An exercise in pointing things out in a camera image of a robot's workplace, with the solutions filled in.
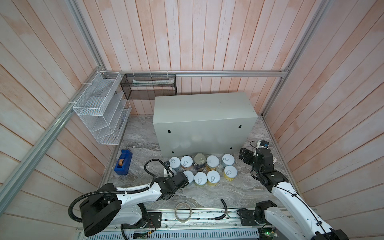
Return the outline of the yellow can back row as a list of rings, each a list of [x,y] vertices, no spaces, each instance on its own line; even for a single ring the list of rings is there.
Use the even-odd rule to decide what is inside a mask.
[[[216,156],[208,156],[206,159],[206,169],[207,171],[215,171],[219,166],[220,160]]]

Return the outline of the blue can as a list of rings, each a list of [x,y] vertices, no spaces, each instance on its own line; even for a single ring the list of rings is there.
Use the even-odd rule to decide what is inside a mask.
[[[192,184],[194,182],[194,173],[192,171],[183,171],[183,174],[187,177],[188,181],[189,181],[189,185]]]

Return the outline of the teal labelled can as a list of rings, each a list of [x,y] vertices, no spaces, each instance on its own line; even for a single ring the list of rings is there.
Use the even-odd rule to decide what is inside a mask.
[[[181,160],[178,157],[172,157],[169,160],[172,170],[178,172],[181,168]]]

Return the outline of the horizontal aluminium wall rail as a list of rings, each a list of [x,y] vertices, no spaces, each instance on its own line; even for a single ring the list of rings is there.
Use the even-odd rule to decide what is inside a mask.
[[[287,71],[282,70],[250,70],[250,71],[118,71],[120,74],[145,74],[145,75],[155,75],[155,74],[165,74],[165,75],[175,75],[176,77],[279,77],[282,78],[287,74]]]

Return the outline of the black mesh basket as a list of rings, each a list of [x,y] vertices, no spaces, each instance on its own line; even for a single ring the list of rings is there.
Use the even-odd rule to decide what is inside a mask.
[[[154,101],[178,93],[174,74],[124,74],[120,86],[129,101]]]

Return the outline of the grey metal cabinet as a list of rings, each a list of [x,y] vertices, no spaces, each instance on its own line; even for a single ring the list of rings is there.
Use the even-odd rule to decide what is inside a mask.
[[[258,115],[243,93],[156,97],[153,126],[163,157],[231,154]]]

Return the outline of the green can front middle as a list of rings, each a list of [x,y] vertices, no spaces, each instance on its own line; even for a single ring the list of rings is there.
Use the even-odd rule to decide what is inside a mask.
[[[207,175],[203,172],[198,172],[194,176],[194,183],[197,187],[204,187],[208,181]]]

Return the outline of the yellow labelled can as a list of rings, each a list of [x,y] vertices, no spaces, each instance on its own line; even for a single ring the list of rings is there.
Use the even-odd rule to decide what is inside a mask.
[[[226,166],[224,168],[224,178],[227,181],[232,182],[237,175],[238,175],[238,171],[234,166]]]

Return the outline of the black pliers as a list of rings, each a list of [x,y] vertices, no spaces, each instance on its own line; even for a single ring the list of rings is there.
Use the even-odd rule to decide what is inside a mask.
[[[224,199],[221,199],[221,202],[224,206],[223,214],[219,217],[215,217],[214,220],[216,220],[216,221],[230,218],[230,215],[229,215],[230,211],[228,210],[228,206],[227,206],[226,202],[224,201]]]

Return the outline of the blue tape dispenser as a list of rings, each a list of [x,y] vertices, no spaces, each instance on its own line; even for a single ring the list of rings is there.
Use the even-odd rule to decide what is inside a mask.
[[[121,155],[115,165],[114,171],[117,175],[127,175],[132,160],[132,152],[130,150],[122,150]]]

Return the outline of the pink labelled can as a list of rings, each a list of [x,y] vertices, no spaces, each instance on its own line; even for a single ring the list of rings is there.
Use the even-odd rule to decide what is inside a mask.
[[[222,156],[222,166],[225,168],[227,166],[232,166],[235,163],[235,158],[231,154],[224,154]]]

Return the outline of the open-top dark metal can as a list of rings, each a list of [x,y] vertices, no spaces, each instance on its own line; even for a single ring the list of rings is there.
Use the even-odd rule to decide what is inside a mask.
[[[202,153],[198,153],[194,156],[194,170],[202,172],[206,165],[206,157]]]

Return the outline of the left aluminium wall rail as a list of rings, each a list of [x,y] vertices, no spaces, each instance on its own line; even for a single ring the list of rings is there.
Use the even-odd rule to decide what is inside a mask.
[[[32,172],[36,169],[37,165],[42,160],[43,156],[47,153],[54,141],[57,139],[66,124],[74,114],[74,105],[78,102],[81,95],[85,92],[87,87],[92,83],[96,75],[104,70],[102,66],[96,67],[89,75],[87,80],[82,84],[80,89],[66,104],[64,109],[60,112],[57,118],[52,122],[48,129],[39,138],[37,143],[28,151],[24,156],[21,163],[16,167],[12,174],[7,178],[6,182],[1,187],[1,215],[3,215],[18,192],[21,190],[27,179],[31,176]]]

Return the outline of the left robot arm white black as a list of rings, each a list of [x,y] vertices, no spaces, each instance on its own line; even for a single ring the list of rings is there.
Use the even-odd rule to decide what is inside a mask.
[[[73,200],[68,215],[82,223],[85,236],[96,235],[110,225],[120,225],[121,229],[125,226],[156,228],[145,203],[171,199],[189,180],[184,173],[173,172],[169,163],[158,159],[147,161],[144,170],[152,177],[148,184],[116,188],[113,183],[107,183]]]

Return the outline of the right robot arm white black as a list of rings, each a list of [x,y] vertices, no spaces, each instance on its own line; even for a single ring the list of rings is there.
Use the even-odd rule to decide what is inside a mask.
[[[294,221],[272,201],[255,206],[255,220],[276,227],[289,240],[347,240],[342,230],[335,230],[317,215],[299,196],[283,173],[275,170],[273,154],[266,148],[255,151],[242,148],[239,159],[251,166],[251,176],[272,193],[291,213]]]

